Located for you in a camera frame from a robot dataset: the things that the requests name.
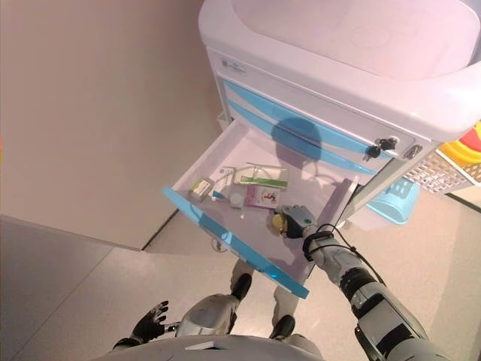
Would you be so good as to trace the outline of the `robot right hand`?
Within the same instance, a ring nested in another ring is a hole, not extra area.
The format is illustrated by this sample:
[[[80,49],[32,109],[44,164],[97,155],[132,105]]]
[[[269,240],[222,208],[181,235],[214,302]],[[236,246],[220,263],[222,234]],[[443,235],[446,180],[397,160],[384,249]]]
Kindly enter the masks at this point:
[[[318,229],[315,217],[305,205],[283,205],[280,210],[286,221],[287,238],[306,238]]]

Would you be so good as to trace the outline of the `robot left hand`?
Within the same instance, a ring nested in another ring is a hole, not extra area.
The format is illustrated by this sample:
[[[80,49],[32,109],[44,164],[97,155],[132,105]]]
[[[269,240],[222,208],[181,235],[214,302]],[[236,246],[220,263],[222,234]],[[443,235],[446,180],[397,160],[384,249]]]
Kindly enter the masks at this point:
[[[177,331],[179,322],[165,323],[168,304],[168,301],[163,301],[153,306],[135,325],[131,337],[145,344],[166,332]]]

